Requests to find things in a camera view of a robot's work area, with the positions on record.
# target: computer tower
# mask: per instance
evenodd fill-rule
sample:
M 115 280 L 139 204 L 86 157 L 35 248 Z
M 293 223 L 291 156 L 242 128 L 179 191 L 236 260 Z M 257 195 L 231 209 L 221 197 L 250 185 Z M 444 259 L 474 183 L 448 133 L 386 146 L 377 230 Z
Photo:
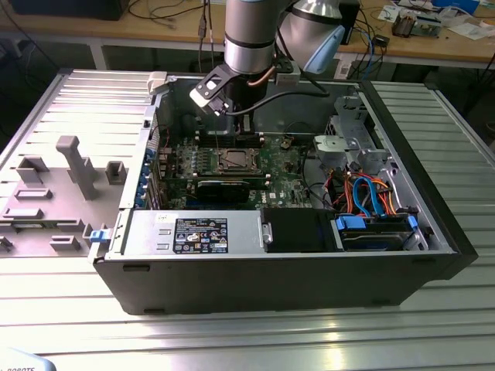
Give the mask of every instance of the computer tower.
M 340 0 L 339 10 L 342 14 L 342 26 L 346 29 L 340 42 L 341 45 L 349 44 L 359 8 L 359 0 Z
M 14 11 L 29 15 L 60 15 L 118 21 L 129 0 L 11 0 Z

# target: motherboard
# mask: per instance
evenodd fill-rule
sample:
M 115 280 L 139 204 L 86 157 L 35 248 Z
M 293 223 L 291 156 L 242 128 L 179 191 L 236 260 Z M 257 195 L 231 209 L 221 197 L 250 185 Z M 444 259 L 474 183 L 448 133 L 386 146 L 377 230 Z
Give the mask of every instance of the motherboard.
M 184 138 L 162 150 L 160 171 L 167 209 L 310 208 L 300 145 L 264 137 L 260 148 L 201 147 Z

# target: power supply label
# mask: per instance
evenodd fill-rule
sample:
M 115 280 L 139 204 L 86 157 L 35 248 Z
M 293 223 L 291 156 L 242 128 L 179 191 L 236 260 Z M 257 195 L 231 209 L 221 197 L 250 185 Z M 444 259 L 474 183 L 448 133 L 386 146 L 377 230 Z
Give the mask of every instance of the power supply label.
M 228 247 L 227 218 L 176 220 L 174 253 L 226 254 Z

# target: green motherboard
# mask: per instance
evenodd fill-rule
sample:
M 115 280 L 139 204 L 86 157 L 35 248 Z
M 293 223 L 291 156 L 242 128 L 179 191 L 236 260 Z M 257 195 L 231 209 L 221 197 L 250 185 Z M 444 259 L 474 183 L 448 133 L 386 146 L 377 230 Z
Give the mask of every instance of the green motherboard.
M 266 136 L 265 144 L 253 148 L 201 148 L 184 139 L 169 149 L 161 165 L 168 209 L 243 209 L 265 207 L 310 208 L 302 185 L 301 147 L 293 138 Z M 250 185 L 245 203 L 203 204 L 196 187 L 205 180 L 242 181 Z

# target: wooden workbench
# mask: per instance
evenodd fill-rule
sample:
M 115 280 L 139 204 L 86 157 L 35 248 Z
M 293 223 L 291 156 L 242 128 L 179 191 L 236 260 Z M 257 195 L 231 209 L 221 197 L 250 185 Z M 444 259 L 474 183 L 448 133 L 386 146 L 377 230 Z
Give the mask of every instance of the wooden workbench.
M 176 0 L 149 0 L 154 8 L 160 5 L 174 4 Z M 163 9 L 160 14 L 167 15 L 180 12 L 200 4 L 197 0 L 185 0 L 181 5 L 170 9 Z M 396 63 L 432 64 L 445 66 L 464 66 L 483 68 L 483 64 L 490 60 L 495 51 L 495 39 L 483 38 L 473 41 L 443 29 L 439 38 L 411 37 L 398 38 L 391 35 L 391 23 L 377 20 L 383 5 L 389 4 L 386 0 L 363 0 L 364 12 L 368 22 L 376 32 L 389 37 L 385 61 Z M 95 64 L 98 69 L 106 69 L 103 45 L 141 46 L 163 49 L 197 49 L 198 21 L 200 9 L 178 15 L 171 22 L 174 29 L 155 23 L 149 19 L 138 19 L 125 13 L 120 21 L 101 21 L 97 19 L 75 19 L 40 15 L 16 15 L 9 7 L 14 20 L 34 39 L 60 41 L 63 43 L 84 43 L 90 46 Z M 147 16 L 146 0 L 139 2 L 133 11 Z M 476 16 L 495 18 L 495 11 L 481 8 Z M 223 49 L 225 7 L 212 5 L 213 36 L 215 50 Z M 23 37 L 14 25 L 5 17 L 0 16 L 0 37 L 14 39 Z M 366 52 L 358 32 L 354 32 L 347 46 L 341 46 L 337 57 L 347 62 L 360 57 Z

